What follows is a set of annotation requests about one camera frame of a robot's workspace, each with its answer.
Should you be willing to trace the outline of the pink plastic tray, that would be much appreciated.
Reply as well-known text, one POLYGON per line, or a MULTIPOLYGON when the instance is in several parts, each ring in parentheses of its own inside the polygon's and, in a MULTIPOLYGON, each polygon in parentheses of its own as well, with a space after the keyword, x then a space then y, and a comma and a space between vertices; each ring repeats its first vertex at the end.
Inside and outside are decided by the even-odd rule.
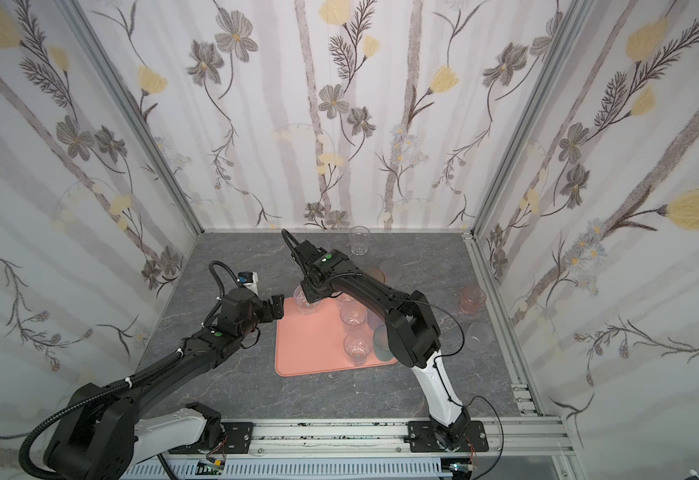
MULTIPOLYGON (((360 331, 373 339, 369 326, 360 331)), ((381 362, 371 352, 367 362, 355 366, 344 350, 345 332, 335 299, 323 300, 312 315, 302 315, 293 297, 285 301, 285 316, 277 322, 275 370, 282 377, 393 365, 381 362)))

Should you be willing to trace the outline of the teal frosted glass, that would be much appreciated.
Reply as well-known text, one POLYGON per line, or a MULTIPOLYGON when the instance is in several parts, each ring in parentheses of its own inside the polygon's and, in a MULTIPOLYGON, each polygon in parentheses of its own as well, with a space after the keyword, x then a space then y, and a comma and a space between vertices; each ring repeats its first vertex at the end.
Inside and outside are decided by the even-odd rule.
POLYGON ((387 339, 387 326, 380 325, 373 332, 373 353, 377 360, 381 362, 390 362, 395 359, 391 350, 389 350, 389 339, 387 339))

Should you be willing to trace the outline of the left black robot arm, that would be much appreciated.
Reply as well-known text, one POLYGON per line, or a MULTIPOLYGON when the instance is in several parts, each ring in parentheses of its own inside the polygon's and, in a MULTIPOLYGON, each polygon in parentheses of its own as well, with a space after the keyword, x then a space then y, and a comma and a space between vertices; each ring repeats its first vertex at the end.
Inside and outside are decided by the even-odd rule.
POLYGON ((284 317, 285 296, 247 288, 221 297, 199 331, 164 359, 105 386, 80 387, 58 418, 44 453, 54 479, 118 479, 137 460, 137 424, 164 398, 244 348, 261 323, 284 317))

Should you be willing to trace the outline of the clear tall faceted glass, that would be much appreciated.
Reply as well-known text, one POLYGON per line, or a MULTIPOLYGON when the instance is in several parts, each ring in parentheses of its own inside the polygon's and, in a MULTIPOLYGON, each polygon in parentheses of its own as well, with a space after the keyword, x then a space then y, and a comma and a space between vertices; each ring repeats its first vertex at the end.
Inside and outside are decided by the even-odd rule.
POLYGON ((355 256, 363 256, 369 251, 369 240, 371 240, 371 231, 365 226, 353 226, 349 230, 349 247, 351 254, 355 256))

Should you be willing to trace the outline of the clear round glass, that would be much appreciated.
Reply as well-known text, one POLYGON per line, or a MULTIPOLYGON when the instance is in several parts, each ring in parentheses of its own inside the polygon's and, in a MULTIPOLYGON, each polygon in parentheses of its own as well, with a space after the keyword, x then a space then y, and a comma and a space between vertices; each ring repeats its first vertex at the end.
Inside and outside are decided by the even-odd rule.
POLYGON ((350 306, 353 304, 357 303, 357 300, 355 298, 351 297, 351 295, 342 292, 337 298, 336 298, 337 304, 339 305, 339 308, 343 308, 346 306, 350 306))

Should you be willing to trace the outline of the clear faceted short glass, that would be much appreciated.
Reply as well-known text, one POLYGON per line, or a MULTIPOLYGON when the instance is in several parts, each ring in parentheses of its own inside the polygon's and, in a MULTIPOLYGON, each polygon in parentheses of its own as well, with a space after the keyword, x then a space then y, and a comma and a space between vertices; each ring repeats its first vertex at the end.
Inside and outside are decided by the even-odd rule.
POLYGON ((357 301, 343 302, 340 307, 340 319, 345 332, 360 332, 367 324, 367 307, 357 301))

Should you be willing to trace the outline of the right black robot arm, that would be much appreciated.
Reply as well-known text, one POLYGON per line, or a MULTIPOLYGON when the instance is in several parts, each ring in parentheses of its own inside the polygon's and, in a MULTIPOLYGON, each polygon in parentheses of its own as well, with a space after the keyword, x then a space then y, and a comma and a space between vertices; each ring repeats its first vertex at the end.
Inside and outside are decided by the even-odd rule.
POLYGON ((339 250, 325 250, 308 240, 298 241, 288 230, 282 236, 304 279, 301 288, 311 303, 347 294, 385 322, 393 358, 411 368, 429 406, 433 436, 443 449, 454 450, 471 423, 445 372, 441 327, 425 294, 399 291, 373 278, 339 250))

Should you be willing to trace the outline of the blue frosted glass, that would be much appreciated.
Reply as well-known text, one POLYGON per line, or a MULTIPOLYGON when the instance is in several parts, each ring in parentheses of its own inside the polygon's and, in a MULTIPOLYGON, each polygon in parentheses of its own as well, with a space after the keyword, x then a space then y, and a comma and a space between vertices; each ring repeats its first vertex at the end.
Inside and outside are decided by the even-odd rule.
POLYGON ((384 325, 385 319, 383 319, 383 316, 379 316, 375 311, 371 310, 371 308, 367 308, 367 326, 369 326, 371 332, 374 332, 377 328, 384 325))

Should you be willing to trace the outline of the yellow transparent glass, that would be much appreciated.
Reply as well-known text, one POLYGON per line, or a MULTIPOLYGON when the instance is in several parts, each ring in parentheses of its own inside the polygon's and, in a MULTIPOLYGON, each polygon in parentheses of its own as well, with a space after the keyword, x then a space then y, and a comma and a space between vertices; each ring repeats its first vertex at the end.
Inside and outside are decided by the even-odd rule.
POLYGON ((365 273, 367 273, 367 275, 371 276, 371 278, 373 278, 373 279, 375 279, 383 284, 385 284, 385 282, 387 281, 387 277, 385 277, 385 273, 383 273, 383 271, 381 271, 381 269, 379 269, 377 267, 365 268, 365 273))

